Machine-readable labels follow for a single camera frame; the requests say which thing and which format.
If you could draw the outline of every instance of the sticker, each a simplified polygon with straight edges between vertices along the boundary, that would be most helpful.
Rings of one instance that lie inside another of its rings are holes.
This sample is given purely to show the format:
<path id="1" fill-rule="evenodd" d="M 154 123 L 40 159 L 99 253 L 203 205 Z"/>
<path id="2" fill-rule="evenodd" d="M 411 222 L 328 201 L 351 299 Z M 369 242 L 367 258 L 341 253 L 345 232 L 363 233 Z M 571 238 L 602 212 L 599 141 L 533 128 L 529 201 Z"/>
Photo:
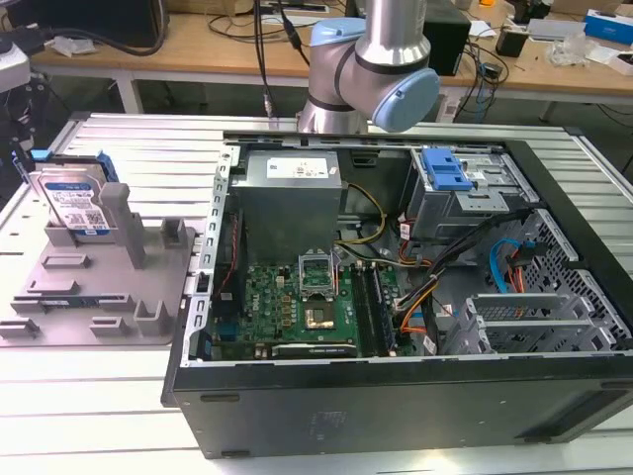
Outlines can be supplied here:
<path id="1" fill-rule="evenodd" d="M 268 178 L 327 178 L 325 158 L 268 158 Z"/>
<path id="2" fill-rule="evenodd" d="M 408 225 L 407 223 L 401 223 L 400 224 L 400 237 L 404 240 L 409 240 L 411 239 L 411 226 Z"/>
<path id="3" fill-rule="evenodd" d="M 454 317 L 453 306 L 451 304 L 442 305 L 441 309 L 442 311 L 438 314 L 438 317 Z"/>
<path id="4" fill-rule="evenodd" d="M 67 307 L 70 305 L 70 302 L 67 300 L 40 300 L 42 305 L 58 305 L 61 307 Z"/>
<path id="5" fill-rule="evenodd" d="M 92 201 L 95 192 L 88 183 L 47 183 L 45 189 L 56 213 L 70 230 L 102 231 L 110 228 L 103 211 Z"/>
<path id="6" fill-rule="evenodd" d="M 435 355 L 437 351 L 437 345 L 433 342 L 431 338 L 428 337 L 428 334 L 424 336 L 424 341 L 422 342 L 422 344 L 429 353 Z"/>

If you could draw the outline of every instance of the wooden workbench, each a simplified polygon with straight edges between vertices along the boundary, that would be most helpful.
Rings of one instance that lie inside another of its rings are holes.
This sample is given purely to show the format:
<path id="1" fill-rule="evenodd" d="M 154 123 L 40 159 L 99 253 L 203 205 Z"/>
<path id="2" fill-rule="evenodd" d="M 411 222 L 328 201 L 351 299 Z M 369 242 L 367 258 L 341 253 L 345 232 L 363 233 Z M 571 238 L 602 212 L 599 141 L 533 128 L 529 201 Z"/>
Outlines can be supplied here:
<path id="1" fill-rule="evenodd" d="M 485 20 L 493 27 L 500 27 L 507 15 L 502 3 L 497 2 L 493 8 L 475 4 L 469 12 L 470 16 Z M 569 15 L 552 17 L 558 20 L 574 19 Z M 99 46 L 97 53 L 68 58 L 49 49 L 35 56 L 33 64 L 52 74 L 111 77 L 117 80 L 126 112 L 130 113 L 142 112 L 136 92 L 137 79 L 260 84 L 253 44 L 240 43 L 210 32 L 207 20 L 204 15 L 172 14 L 167 41 L 153 56 L 136 57 Z M 248 17 L 235 20 L 240 24 L 248 21 Z M 223 29 L 230 24 L 228 20 L 222 19 L 216 26 Z M 278 29 L 275 26 L 265 28 Z M 310 30 L 300 29 L 305 44 L 309 42 Z M 243 28 L 231 26 L 228 31 L 235 35 L 252 35 L 252 25 Z M 479 43 L 484 48 L 494 50 L 497 37 L 479 39 Z M 625 49 L 623 45 L 605 44 Z M 528 41 L 521 57 L 504 59 L 510 68 L 510 75 L 499 89 L 499 97 L 633 104 L 633 78 L 630 76 L 621 75 L 594 62 L 588 67 L 556 67 L 547 61 L 546 47 L 546 44 Z M 270 84 L 307 87 L 308 68 L 287 42 L 266 45 L 266 65 Z M 474 79 L 475 66 L 467 57 L 462 60 L 456 76 L 442 77 L 442 94 L 445 96 L 440 110 L 442 122 L 452 121 L 456 105 L 466 95 Z"/>

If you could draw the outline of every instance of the yellow wire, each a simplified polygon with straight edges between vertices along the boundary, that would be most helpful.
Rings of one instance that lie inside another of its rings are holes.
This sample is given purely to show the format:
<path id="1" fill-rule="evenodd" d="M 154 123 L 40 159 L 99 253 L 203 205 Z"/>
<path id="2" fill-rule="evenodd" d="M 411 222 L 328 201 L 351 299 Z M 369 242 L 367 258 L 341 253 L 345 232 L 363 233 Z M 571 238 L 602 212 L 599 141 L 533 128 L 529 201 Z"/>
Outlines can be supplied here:
<path id="1" fill-rule="evenodd" d="M 378 209 L 380 213 L 380 225 L 378 226 L 378 230 L 369 237 L 362 237 L 362 238 L 360 237 L 357 239 L 340 239 L 340 240 L 336 240 L 335 243 L 337 244 L 364 244 L 365 242 L 371 242 L 372 240 L 379 238 L 384 232 L 385 226 L 387 225 L 387 215 L 385 215 L 385 213 L 383 212 L 383 208 L 380 206 L 378 201 L 376 201 L 376 198 L 374 198 L 365 188 L 355 183 L 349 183 L 349 187 L 356 188 L 363 195 L 365 195 L 365 197 L 369 201 L 371 201 L 374 204 L 374 206 Z"/>
<path id="2" fill-rule="evenodd" d="M 417 299 L 417 301 L 408 309 L 408 312 L 405 315 L 405 319 L 403 320 L 403 324 L 400 326 L 401 332 L 403 332 L 403 331 L 405 331 L 407 329 L 408 321 L 410 320 L 411 315 L 413 315 L 413 312 L 415 311 L 415 309 L 417 307 L 419 307 L 420 304 L 422 302 L 424 302 L 424 300 L 426 300 L 426 298 L 430 295 L 430 293 L 433 292 L 436 288 L 437 288 L 437 284 L 433 285 L 430 289 L 428 289 L 426 292 L 424 292 L 421 295 L 421 297 L 419 299 Z"/>

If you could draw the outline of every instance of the motherboard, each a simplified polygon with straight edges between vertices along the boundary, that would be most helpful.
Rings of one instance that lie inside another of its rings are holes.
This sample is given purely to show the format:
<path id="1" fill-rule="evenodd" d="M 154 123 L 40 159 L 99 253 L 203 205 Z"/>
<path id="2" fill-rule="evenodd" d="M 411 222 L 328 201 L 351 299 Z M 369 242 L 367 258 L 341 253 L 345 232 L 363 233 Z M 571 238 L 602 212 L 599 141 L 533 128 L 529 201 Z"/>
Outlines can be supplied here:
<path id="1" fill-rule="evenodd" d="M 211 321 L 216 351 L 241 360 L 393 353 L 394 268 L 328 263 L 249 266 L 241 318 Z"/>

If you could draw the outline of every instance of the white box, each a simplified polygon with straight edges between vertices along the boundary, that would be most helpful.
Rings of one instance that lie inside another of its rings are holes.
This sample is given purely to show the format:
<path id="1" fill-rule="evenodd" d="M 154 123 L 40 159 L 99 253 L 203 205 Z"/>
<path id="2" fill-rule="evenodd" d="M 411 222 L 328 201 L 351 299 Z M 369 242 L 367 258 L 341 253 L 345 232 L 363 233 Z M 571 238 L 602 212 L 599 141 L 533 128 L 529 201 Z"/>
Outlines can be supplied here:
<path id="1" fill-rule="evenodd" d="M 620 56 L 631 57 L 633 56 L 633 53 L 625 52 L 623 54 L 619 54 L 618 56 L 614 56 L 609 62 L 609 66 L 625 76 L 633 76 L 633 64 L 620 59 Z"/>

